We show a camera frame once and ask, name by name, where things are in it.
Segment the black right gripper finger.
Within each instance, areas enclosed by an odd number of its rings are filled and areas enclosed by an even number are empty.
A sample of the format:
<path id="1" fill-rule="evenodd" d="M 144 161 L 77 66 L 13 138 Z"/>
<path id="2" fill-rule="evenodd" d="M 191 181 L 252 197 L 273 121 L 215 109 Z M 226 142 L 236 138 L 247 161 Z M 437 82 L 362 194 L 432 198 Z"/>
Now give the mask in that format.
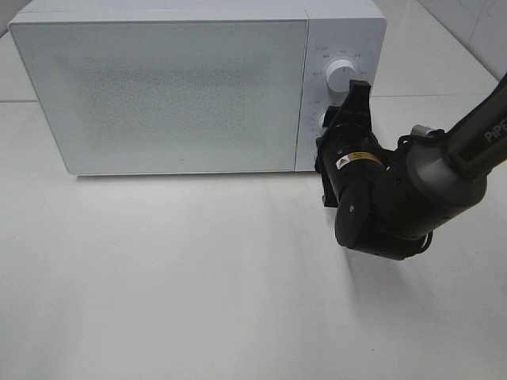
<path id="1" fill-rule="evenodd" d="M 372 129 L 370 110 L 371 85 L 366 81 L 350 80 L 349 92 L 337 114 L 339 124 L 359 125 L 366 131 Z"/>
<path id="2" fill-rule="evenodd" d="M 322 118 L 322 128 L 328 128 L 335 119 L 336 115 L 341 111 L 340 106 L 330 106 L 327 108 Z"/>

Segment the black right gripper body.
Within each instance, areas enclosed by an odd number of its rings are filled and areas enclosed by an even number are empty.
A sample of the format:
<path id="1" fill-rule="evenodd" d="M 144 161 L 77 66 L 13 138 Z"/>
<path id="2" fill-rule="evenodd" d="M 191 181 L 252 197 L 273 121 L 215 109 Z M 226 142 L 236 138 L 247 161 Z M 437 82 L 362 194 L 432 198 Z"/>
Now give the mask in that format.
<path id="1" fill-rule="evenodd" d="M 372 130 L 359 124 L 325 123 L 316 146 L 315 170 L 321 175 L 324 206 L 337 208 L 354 190 L 364 192 L 366 203 L 370 203 L 391 158 Z"/>

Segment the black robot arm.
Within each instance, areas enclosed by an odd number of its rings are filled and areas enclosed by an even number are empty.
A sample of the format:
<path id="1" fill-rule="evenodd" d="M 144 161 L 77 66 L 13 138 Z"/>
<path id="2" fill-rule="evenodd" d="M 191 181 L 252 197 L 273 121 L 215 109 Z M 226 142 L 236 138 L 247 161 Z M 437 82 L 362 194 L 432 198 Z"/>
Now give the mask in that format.
<path id="1" fill-rule="evenodd" d="M 372 130 L 371 86 L 352 80 L 327 109 L 316 141 L 322 202 L 336 210 L 337 243 L 391 260 L 423 253 L 436 228 L 478 204 L 506 159 L 506 83 L 452 129 L 417 125 L 394 150 Z"/>

